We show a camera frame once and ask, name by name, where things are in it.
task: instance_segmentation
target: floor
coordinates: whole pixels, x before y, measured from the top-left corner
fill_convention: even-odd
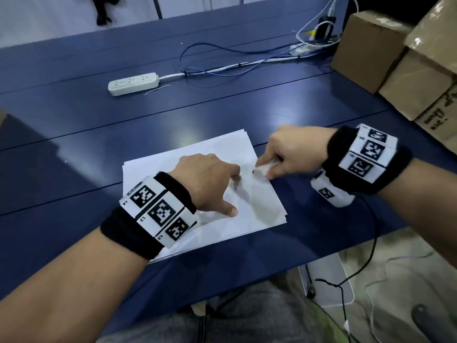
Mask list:
[[[366,261],[372,242],[340,252],[347,274],[357,271]],[[408,258],[386,261],[392,257]],[[371,303],[365,286],[376,280],[385,279],[368,287],[367,292],[374,302],[374,332],[372,336],[368,317]],[[426,343],[411,319],[411,309],[419,303],[425,304],[443,318],[450,318],[457,327],[457,270],[418,236],[406,228],[379,239],[372,262],[351,280],[355,300],[346,306],[351,333],[362,343]],[[342,325],[341,306],[326,308],[326,311]]]

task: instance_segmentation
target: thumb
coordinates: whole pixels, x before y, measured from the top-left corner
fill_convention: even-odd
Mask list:
[[[222,200],[221,203],[216,207],[216,212],[228,215],[229,217],[235,217],[238,215],[238,210],[235,206],[227,201]]]
[[[284,162],[280,162],[274,166],[272,166],[267,174],[266,174],[266,177],[268,179],[275,179],[277,177],[282,177],[283,175],[287,174],[287,170],[286,170],[286,167],[285,167],[285,164]]]

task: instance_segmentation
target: stack of paper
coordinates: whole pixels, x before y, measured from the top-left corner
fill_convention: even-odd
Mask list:
[[[163,248],[154,261],[286,223],[286,210],[270,182],[252,174],[257,156],[244,130],[125,162],[124,195],[146,176],[170,172],[181,156],[196,153],[214,153],[222,161],[241,167],[241,180],[230,180],[224,193],[224,200],[238,208],[238,215],[229,218],[220,213],[197,211],[197,225],[186,231],[173,247]]]

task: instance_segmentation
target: blue table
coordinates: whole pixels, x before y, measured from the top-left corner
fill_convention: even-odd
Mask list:
[[[114,79],[177,72],[177,57],[194,42],[244,50],[294,42],[292,30],[326,2],[270,0],[0,50],[0,106],[9,112],[0,129],[0,298],[100,225],[122,195],[124,161],[242,128],[260,155],[284,123],[363,122],[457,172],[453,154],[384,100],[333,72],[331,57],[265,65],[237,78],[176,80],[146,96],[115,98],[106,89]],[[338,5],[340,19],[345,8]],[[212,67],[248,57],[256,56],[199,47],[184,64]],[[287,224],[148,266],[105,333],[373,237],[362,202],[334,208],[309,180],[273,181]],[[405,225],[380,199],[369,200],[383,234]]]

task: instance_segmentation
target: forearm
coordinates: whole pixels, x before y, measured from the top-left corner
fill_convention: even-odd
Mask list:
[[[414,159],[380,196],[457,267],[457,176]]]
[[[0,302],[0,342],[94,342],[147,264],[96,229]]]

